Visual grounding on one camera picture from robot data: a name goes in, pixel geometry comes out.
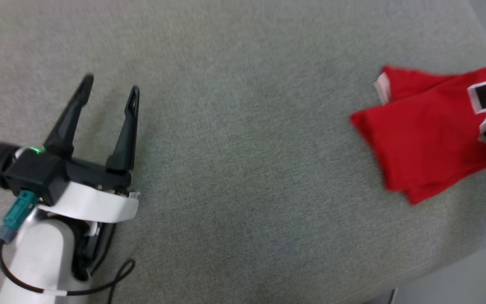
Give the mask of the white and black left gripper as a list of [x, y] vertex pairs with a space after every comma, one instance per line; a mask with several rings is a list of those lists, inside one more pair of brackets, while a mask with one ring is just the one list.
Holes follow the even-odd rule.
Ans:
[[[73, 155], [76, 127], [81, 110], [89, 100], [93, 81], [93, 74], [83, 77], [43, 144], [47, 152], [60, 157]], [[121, 223], [136, 216], [141, 193], [129, 190], [129, 171], [135, 164], [139, 104], [140, 89], [134, 85], [124, 109], [123, 127], [106, 167], [72, 159], [66, 164], [70, 181], [62, 196], [53, 206], [39, 204], [38, 209], [98, 223]]]

